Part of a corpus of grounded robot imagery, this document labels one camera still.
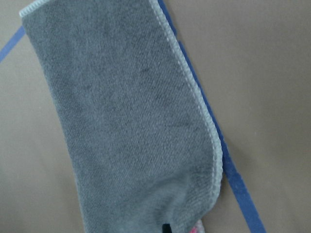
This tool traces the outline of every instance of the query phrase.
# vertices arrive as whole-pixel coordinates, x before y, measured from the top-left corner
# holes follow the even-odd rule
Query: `blue tape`
[[[14,46],[20,41],[20,39],[25,35],[25,30],[23,26],[21,26],[17,32],[12,36],[12,38],[8,41],[8,43],[1,49],[0,51],[0,63],[4,60],[4,58],[10,53],[10,51],[14,48]]]
[[[159,2],[160,7],[162,8],[163,13],[166,16],[166,19],[168,20],[169,24],[172,26],[173,22],[171,20],[171,17],[169,16],[169,12],[168,12],[163,0],[158,0],[158,2]],[[173,30],[174,34],[176,35],[177,32],[176,32],[176,29],[174,26],[172,27],[172,30]],[[200,82],[199,82],[199,80],[198,80],[198,78],[194,72],[194,69],[191,65],[191,62],[187,56],[186,50],[180,41],[179,41],[179,46],[180,46],[180,48],[181,48],[181,50],[182,50],[182,52],[186,58],[186,61],[188,63],[188,66],[189,66],[192,74],[193,74],[193,77],[194,77],[195,81],[197,82],[197,84],[201,90],[204,102],[205,102],[207,109],[209,111],[209,114],[211,115],[213,122],[216,126],[216,129],[217,129],[217,132],[218,132],[221,144],[222,144],[222,150],[223,150],[223,169],[224,169],[225,175],[229,181],[231,189],[234,193],[234,196],[235,196],[235,198],[236,198],[236,200],[240,206],[240,209],[244,215],[244,218],[246,220],[248,228],[249,228],[251,233],[266,233],[266,230],[265,230],[264,225],[263,225],[263,223],[259,217],[259,214],[256,210],[256,207],[255,207],[253,201],[252,201],[252,198],[247,191],[246,185],[245,185],[241,175],[238,173],[238,171],[237,171],[237,169],[236,169],[236,167],[235,167],[235,165],[234,165],[234,163],[230,157],[228,147],[225,143],[224,136],[220,130],[220,127],[219,127],[217,121],[216,121],[216,118],[213,114],[213,111],[212,111],[212,109],[211,109],[211,107],[207,101],[207,98],[204,94],[202,86],[200,85]]]

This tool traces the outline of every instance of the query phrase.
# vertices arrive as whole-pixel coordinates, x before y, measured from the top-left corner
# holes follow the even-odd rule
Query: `floor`
[[[0,48],[32,0],[0,0]],[[166,0],[267,232],[311,232],[311,1]],[[207,233],[249,232],[223,180]],[[25,36],[0,63],[0,233],[82,233],[69,156]]]

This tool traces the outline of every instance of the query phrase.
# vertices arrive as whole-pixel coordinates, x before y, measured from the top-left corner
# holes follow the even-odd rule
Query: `cloth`
[[[156,0],[20,12],[62,124],[86,233],[189,233],[216,202],[221,143]]]

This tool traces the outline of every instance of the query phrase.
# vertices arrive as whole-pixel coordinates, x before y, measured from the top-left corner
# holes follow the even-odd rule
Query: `folded cloth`
[[[37,0],[20,12],[62,124],[86,233],[189,233],[221,143],[157,0]]]

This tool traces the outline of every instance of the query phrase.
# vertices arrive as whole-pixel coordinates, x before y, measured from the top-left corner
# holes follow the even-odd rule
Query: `blue stripe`
[[[163,13],[165,14],[166,19],[168,20],[169,24],[173,25],[172,20],[169,16],[168,10],[166,9],[163,0],[158,0],[158,2],[159,2],[159,5],[161,6]],[[173,27],[172,30],[173,30],[174,34],[176,35],[175,27]],[[212,111],[212,109],[211,109],[211,107],[207,101],[207,98],[204,94],[202,86],[200,85],[200,82],[199,82],[199,80],[198,80],[198,78],[194,72],[194,69],[191,65],[191,62],[190,62],[190,60],[186,54],[186,50],[180,41],[179,41],[179,46],[180,46],[180,48],[181,48],[181,50],[182,50],[182,52],[186,58],[186,61],[189,65],[190,70],[192,71],[193,77],[194,77],[195,81],[197,82],[197,84],[201,90],[204,102],[205,102],[207,109],[209,111],[209,114],[211,115],[211,117],[214,121],[214,124],[216,126],[216,129],[217,129],[217,132],[218,132],[221,144],[222,144],[222,150],[223,150],[223,169],[224,169],[225,175],[229,181],[231,189],[234,193],[234,196],[237,199],[237,202],[240,206],[240,209],[244,215],[244,218],[245,218],[246,223],[249,227],[249,230],[251,233],[265,233],[266,230],[264,228],[264,225],[263,225],[263,223],[259,217],[259,214],[256,210],[256,207],[255,207],[253,201],[252,201],[252,198],[247,191],[246,185],[245,185],[241,175],[238,173],[238,171],[237,171],[237,169],[236,169],[236,167],[235,167],[235,165],[234,165],[234,163],[230,157],[228,147],[225,143],[224,136],[220,130],[220,127],[219,127],[217,121],[216,121],[216,118],[213,114],[213,111]]]
[[[19,40],[25,35],[25,30],[23,26],[21,26],[18,31],[12,36],[9,42],[1,49],[0,51],[0,63],[4,60],[4,58],[10,53],[12,48],[19,42]]]

